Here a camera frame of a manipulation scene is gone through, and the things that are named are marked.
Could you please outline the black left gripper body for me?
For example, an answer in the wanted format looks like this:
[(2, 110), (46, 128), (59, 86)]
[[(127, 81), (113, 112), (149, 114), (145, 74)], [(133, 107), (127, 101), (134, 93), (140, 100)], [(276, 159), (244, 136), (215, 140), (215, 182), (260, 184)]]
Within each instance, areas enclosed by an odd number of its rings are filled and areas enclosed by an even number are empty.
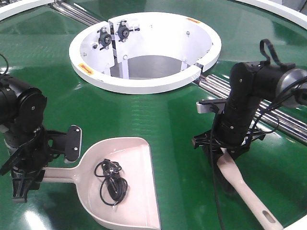
[(1, 166), (0, 174), (11, 173), (13, 189), (38, 189), (45, 174), (43, 168), (49, 162), (62, 154), (69, 160), (69, 132), (41, 126), (29, 133), (9, 130), (4, 133), (4, 140), (10, 157)]

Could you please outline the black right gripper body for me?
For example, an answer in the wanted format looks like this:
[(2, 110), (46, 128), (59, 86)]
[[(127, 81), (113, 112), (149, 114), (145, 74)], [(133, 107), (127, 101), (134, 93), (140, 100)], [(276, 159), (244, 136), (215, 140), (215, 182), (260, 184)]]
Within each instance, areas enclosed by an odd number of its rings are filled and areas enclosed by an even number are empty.
[(252, 129), (249, 129), (248, 132), (244, 135), (244, 139), (240, 145), (228, 144), (225, 141), (222, 141), (217, 137), (213, 129), (208, 130), (200, 135), (194, 136), (191, 140), (194, 149), (199, 146), (203, 146), (203, 150), (208, 150), (212, 148), (213, 156), (218, 159), (222, 155), (221, 148), (224, 148), (228, 151), (229, 155), (236, 160), (243, 153), (250, 150), (250, 145), (253, 141), (259, 139), (263, 140), (266, 134), (260, 131), (252, 132)]

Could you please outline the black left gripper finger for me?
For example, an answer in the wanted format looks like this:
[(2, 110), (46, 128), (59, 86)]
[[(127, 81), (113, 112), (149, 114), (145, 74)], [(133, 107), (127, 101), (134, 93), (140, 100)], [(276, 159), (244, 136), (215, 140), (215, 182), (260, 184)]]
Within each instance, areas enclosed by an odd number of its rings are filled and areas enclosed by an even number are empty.
[(26, 203), (28, 191), (31, 186), (30, 178), (12, 179), (12, 200), (14, 203)]

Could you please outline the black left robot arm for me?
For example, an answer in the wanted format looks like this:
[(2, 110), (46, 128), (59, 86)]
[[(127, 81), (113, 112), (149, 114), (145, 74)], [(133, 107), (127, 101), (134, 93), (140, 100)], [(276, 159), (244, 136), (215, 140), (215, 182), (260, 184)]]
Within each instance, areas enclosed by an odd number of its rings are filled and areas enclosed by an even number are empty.
[(12, 199), (27, 202), (29, 190), (37, 190), (43, 167), (65, 153), (66, 133), (43, 126), (47, 98), (12, 75), (0, 78), (0, 131), (9, 152), (0, 173), (12, 177)]

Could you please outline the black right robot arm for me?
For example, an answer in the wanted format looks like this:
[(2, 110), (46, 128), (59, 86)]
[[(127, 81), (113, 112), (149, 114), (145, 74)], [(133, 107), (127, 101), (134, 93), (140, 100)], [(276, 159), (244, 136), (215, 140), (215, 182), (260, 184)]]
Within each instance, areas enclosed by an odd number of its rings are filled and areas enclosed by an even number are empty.
[(281, 106), (307, 104), (307, 72), (294, 63), (282, 63), (269, 39), (260, 41), (265, 60), (240, 62), (230, 71), (231, 91), (227, 99), (200, 100), (198, 113), (215, 113), (211, 130), (192, 138), (194, 148), (213, 150), (215, 158), (226, 148), (233, 159), (249, 151), (253, 141), (263, 140), (265, 132), (257, 130), (255, 113), (263, 100), (270, 104), (260, 110), (260, 117)]

